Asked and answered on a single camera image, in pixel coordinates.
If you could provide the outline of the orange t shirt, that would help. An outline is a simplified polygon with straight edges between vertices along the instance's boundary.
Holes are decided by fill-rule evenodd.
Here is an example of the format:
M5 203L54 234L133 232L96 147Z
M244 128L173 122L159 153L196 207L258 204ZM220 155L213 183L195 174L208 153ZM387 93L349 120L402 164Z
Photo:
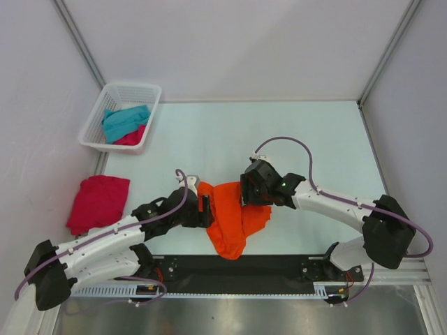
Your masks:
M268 205L242 205L241 183L238 181L213 186L204 181L198 185L199 196L207 196L214 217L207 228L216 252L224 259L238 259L247 244L247 238L264 229L271 219Z

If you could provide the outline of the white plastic mesh basket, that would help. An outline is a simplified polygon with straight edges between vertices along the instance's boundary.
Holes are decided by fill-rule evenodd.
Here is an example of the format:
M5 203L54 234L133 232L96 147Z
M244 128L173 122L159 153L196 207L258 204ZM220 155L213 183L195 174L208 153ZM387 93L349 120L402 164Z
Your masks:
M104 86L78 141L102 152L141 154L162 88L155 84L112 82Z

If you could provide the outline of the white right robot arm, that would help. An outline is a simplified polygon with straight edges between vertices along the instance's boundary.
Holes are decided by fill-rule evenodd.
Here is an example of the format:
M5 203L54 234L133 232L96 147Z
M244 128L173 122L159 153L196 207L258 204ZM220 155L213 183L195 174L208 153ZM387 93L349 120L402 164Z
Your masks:
M263 159L251 160L240 176L244 205L276 205L312 211L343 223L361 234L348 242L335 242L322 257L322 271L331 281L360 265L376 263L397 269L406 257L416 230L396 199L382 195L361 202L341 195L325 195L309 179L294 173L281 176Z

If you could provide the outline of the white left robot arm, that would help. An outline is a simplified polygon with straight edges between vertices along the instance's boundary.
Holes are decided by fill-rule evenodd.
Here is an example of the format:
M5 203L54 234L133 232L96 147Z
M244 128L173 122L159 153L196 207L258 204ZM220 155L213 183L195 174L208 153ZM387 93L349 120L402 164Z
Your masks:
M65 302L80 288L109 279L137 276L145 279L154 271L152 254L144 243L181 225L208 228L214 217L210 198L181 187L168 197L142 204L115 224L55 246L39 243L24 269L26 282L35 287L39 311Z

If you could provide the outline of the folded red t shirt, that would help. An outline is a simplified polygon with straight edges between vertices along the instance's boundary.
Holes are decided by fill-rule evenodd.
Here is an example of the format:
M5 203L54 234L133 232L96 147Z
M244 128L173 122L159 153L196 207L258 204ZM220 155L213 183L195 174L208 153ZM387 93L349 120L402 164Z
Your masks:
M82 181L66 223L71 234L83 235L117 222L123 215L130 183L129 179L102 174Z

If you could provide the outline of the pink t shirt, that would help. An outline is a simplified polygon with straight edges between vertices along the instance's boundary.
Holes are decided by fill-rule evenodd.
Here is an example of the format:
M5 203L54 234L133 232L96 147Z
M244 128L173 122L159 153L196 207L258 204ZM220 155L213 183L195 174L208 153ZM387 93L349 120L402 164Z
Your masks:
M134 146L141 142L144 135L146 125L140 125L138 129L132 133L125 135L124 137L113 142L114 145Z

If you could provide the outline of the teal t shirt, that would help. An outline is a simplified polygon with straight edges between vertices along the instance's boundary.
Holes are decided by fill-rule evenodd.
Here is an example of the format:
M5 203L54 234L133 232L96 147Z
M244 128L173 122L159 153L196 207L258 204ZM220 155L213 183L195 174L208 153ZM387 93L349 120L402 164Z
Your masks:
M147 125L150 116L151 112L146 105L118 111L105 109L101 122L105 143L113 144L125 135L136 131L140 125Z

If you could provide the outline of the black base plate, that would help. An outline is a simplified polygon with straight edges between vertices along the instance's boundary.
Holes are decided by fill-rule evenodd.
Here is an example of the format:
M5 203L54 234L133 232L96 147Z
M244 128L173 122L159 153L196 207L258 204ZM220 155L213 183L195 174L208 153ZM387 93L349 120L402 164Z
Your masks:
M364 280L361 266L342 272L325 263L322 255L242 255L236 260L218 255L160 255L133 276L175 283L181 288L225 282L251 287L278 283L292 288L304 283L345 285Z

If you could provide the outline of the aluminium frame rail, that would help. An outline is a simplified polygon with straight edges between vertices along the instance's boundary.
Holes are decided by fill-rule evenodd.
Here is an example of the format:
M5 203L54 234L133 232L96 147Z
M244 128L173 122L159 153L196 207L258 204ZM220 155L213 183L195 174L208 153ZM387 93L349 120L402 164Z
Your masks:
M431 285L423 258L403 259L397 269L374 266L371 285Z

